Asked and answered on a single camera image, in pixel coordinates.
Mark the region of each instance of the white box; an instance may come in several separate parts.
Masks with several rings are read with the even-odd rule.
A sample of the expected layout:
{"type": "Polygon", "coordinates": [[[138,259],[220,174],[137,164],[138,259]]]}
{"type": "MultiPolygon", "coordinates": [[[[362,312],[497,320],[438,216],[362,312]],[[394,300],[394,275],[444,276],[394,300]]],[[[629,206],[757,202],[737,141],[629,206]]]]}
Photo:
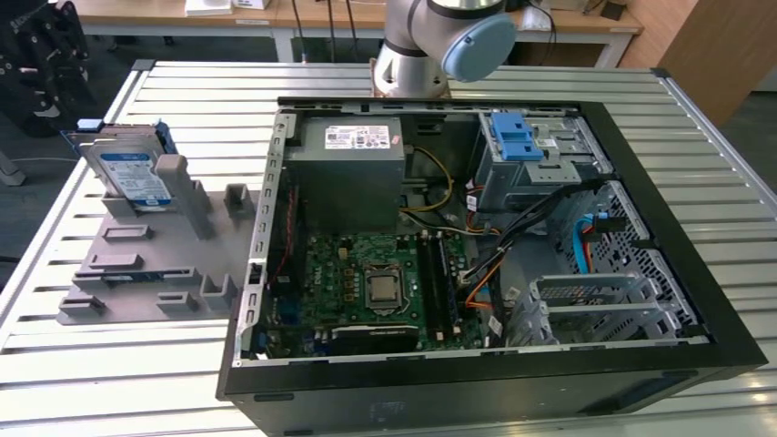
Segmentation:
{"type": "Polygon", "coordinates": [[[270,0],[232,0],[234,7],[246,7],[249,9],[265,9],[270,0]]]}
{"type": "Polygon", "coordinates": [[[229,15],[232,14],[230,0],[185,0],[185,16],[229,15]]]}

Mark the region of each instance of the wooden desk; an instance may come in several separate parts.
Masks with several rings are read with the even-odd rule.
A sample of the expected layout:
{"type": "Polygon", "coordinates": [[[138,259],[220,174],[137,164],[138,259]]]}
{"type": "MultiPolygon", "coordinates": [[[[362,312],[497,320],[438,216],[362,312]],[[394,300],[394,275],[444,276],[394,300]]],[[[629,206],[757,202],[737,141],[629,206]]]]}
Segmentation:
{"type": "Polygon", "coordinates": [[[278,1],[265,10],[185,16],[185,0],[73,0],[88,35],[272,36],[278,1]]]}
{"type": "MultiPolygon", "coordinates": [[[[298,36],[296,20],[290,0],[274,0],[277,2],[277,14],[274,20],[273,37],[278,49],[280,62],[293,62],[292,38],[298,36]]],[[[297,0],[302,33],[309,37],[329,36],[329,16],[326,2],[314,0],[297,0]]],[[[382,5],[365,5],[354,3],[353,20],[357,27],[358,38],[384,37],[385,7],[382,5]]],[[[615,67],[619,57],[625,52],[631,37],[642,32],[642,25],[626,12],[619,21],[613,21],[601,16],[582,15],[571,11],[551,11],[557,28],[558,44],[599,44],[605,45],[595,66],[601,68],[615,67]]],[[[522,13],[512,13],[516,24],[521,23],[522,13]]],[[[348,9],[344,0],[333,0],[334,36],[350,38],[350,24],[348,22],[348,9]]],[[[549,32],[518,32],[516,41],[526,43],[546,43],[549,32]]]]}
{"type": "MultiPolygon", "coordinates": [[[[298,36],[290,0],[272,0],[264,11],[236,8],[232,15],[184,15],[184,0],[73,0],[89,35],[130,36],[269,36],[280,62],[293,62],[292,39],[298,36]]],[[[302,33],[329,37],[326,2],[297,0],[302,33]]],[[[353,3],[358,38],[384,37],[385,7],[353,3]]],[[[603,45],[597,67],[614,67],[642,25],[626,12],[619,21],[570,11],[551,11],[558,44],[603,45]]],[[[521,22],[521,12],[512,13],[521,22]]],[[[334,36],[350,38],[344,0],[333,0],[334,36]]],[[[549,32],[520,32],[516,41],[546,43],[549,32]]]]}

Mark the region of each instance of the motherboard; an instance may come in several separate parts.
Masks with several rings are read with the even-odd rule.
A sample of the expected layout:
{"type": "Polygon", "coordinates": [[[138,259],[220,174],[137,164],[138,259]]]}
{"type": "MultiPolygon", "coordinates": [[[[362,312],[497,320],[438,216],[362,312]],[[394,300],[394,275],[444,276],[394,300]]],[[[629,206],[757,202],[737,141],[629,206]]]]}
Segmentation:
{"type": "Polygon", "coordinates": [[[298,315],[284,322],[313,328],[293,341],[300,356],[325,355],[336,335],[412,339],[417,351],[481,346],[478,321],[457,313],[453,278],[468,267],[458,235],[316,235],[305,265],[305,294],[280,304],[281,316],[298,315]]]}

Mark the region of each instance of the ram slot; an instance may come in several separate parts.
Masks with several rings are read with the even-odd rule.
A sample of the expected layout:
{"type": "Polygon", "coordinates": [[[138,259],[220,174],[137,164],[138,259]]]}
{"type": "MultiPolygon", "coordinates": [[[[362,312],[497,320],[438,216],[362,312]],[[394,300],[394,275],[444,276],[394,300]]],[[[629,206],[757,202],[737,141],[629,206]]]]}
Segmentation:
{"type": "Polygon", "coordinates": [[[434,237],[417,240],[417,266],[424,299],[426,333],[430,340],[445,340],[453,335],[453,314],[449,294],[450,275],[442,241],[434,237]]]}

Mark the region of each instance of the sticker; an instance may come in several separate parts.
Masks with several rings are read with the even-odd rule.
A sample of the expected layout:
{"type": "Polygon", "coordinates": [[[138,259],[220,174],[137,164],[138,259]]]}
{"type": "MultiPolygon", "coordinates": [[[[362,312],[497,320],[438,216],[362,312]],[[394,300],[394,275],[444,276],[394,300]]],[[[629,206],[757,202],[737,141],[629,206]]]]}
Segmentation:
{"type": "Polygon", "coordinates": [[[518,289],[516,289],[514,287],[510,287],[510,289],[505,293],[505,300],[516,300],[516,299],[518,299],[520,295],[521,295],[521,291],[518,289]]]}
{"type": "Polygon", "coordinates": [[[374,149],[390,148],[388,126],[329,126],[325,148],[374,149]]]}
{"type": "Polygon", "coordinates": [[[236,25],[269,25],[266,20],[234,20],[236,25]]]}
{"type": "Polygon", "coordinates": [[[132,281],[132,276],[124,276],[124,275],[102,276],[102,280],[132,281]]]}
{"type": "Polygon", "coordinates": [[[474,196],[466,196],[466,209],[472,212],[477,211],[477,198],[474,196]]]}
{"type": "Polygon", "coordinates": [[[494,316],[490,316],[490,319],[488,320],[488,327],[494,332],[494,334],[501,337],[501,323],[498,323],[498,320],[494,316]]]}
{"type": "Polygon", "coordinates": [[[536,139],[534,142],[537,143],[537,147],[554,147],[558,148],[558,144],[555,144],[555,140],[553,138],[545,139],[536,139]]]}
{"type": "Polygon", "coordinates": [[[145,153],[102,153],[102,166],[124,196],[137,205],[156,207],[170,203],[170,193],[153,173],[154,163],[145,153]]]}

